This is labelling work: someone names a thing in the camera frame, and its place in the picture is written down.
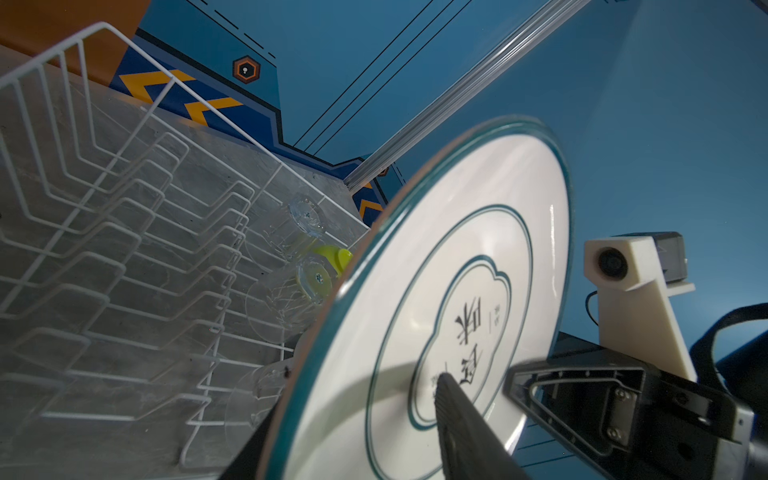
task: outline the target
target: dish rack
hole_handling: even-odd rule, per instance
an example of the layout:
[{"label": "dish rack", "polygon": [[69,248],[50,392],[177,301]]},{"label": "dish rack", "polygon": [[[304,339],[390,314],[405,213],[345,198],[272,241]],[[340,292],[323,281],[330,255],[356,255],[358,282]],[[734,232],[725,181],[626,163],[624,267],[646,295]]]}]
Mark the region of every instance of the dish rack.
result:
[{"label": "dish rack", "polygon": [[[96,34],[167,76],[152,104],[88,80]],[[251,145],[159,109],[178,89]],[[0,112],[0,475],[219,472],[233,387],[293,351],[248,323],[249,286],[283,262],[248,257],[248,225],[302,194],[353,249],[348,191],[345,208],[105,23],[0,78]]]}]

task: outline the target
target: plate with green rim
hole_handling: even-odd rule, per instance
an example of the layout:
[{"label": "plate with green rim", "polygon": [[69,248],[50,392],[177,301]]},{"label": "plate with green rim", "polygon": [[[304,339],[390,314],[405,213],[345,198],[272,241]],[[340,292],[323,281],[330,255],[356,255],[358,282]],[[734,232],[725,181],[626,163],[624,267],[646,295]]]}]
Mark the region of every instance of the plate with green rim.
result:
[{"label": "plate with green rim", "polygon": [[258,478],[442,478],[437,377],[449,372],[512,451],[525,415],[500,388],[545,358],[571,253],[568,171],[531,118],[482,124],[387,207],[280,400]]}]

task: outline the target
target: wire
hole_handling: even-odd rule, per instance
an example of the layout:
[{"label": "wire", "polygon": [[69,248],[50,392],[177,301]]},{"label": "wire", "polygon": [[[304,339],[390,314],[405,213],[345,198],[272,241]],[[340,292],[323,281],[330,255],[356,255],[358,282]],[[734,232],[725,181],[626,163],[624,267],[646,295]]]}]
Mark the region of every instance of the wire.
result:
[{"label": "wire", "polygon": [[587,295],[587,299],[584,301],[584,308],[587,309],[587,315],[589,315],[589,319],[592,320],[595,325],[600,326],[598,321],[594,319],[594,317],[592,316],[592,313],[589,311],[589,299],[592,298],[593,296],[597,295],[597,294],[598,294],[598,291],[595,290],[594,292],[592,292],[589,295]]}]

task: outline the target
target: camera lens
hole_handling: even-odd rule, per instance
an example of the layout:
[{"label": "camera lens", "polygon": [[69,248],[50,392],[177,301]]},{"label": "camera lens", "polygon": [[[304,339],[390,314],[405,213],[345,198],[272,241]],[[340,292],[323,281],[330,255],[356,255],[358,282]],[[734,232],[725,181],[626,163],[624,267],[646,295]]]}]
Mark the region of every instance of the camera lens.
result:
[{"label": "camera lens", "polygon": [[603,250],[598,257],[600,271],[614,280],[621,280],[627,276],[627,259],[615,248]]}]

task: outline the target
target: yellow-green object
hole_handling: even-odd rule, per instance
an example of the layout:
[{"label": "yellow-green object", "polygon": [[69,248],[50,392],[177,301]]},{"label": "yellow-green object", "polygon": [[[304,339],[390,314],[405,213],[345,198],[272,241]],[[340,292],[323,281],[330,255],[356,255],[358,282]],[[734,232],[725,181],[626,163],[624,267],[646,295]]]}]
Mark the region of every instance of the yellow-green object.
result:
[{"label": "yellow-green object", "polygon": [[338,248],[335,245],[320,245],[319,247],[315,247],[312,251],[325,257],[339,275],[344,273],[344,269],[349,265],[353,256],[352,252],[346,248]]}]

